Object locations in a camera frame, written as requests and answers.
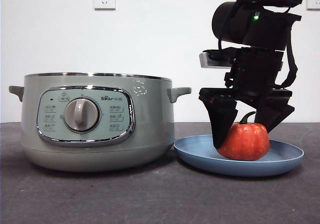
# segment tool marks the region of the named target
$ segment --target rice cooker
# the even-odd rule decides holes
[[[174,142],[173,103],[190,88],[167,78],[43,73],[9,91],[22,101],[21,146],[42,167],[106,171],[151,162]]]

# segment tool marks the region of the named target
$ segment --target tomato stem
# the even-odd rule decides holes
[[[255,114],[255,111],[252,111],[250,113],[248,113],[247,115],[245,115],[242,120],[239,122],[241,125],[245,125],[245,124],[248,124],[248,118],[252,115]]]

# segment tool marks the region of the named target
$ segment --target dial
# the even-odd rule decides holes
[[[100,113],[96,104],[85,98],[70,101],[65,108],[64,120],[73,131],[88,131],[98,122]]]

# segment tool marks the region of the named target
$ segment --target dark gray tabletop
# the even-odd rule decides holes
[[[175,137],[209,134],[177,123]],[[172,149],[121,171],[68,173],[31,164],[20,123],[1,124],[1,223],[320,223],[320,123],[281,124],[270,138],[301,147],[282,175],[244,178],[197,170]]]

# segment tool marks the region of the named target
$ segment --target blue plate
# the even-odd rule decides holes
[[[197,135],[174,143],[178,156],[196,168],[234,176],[271,176],[286,173],[299,165],[302,149],[270,140],[268,153],[256,161],[230,160],[220,155],[213,146],[212,135]]]

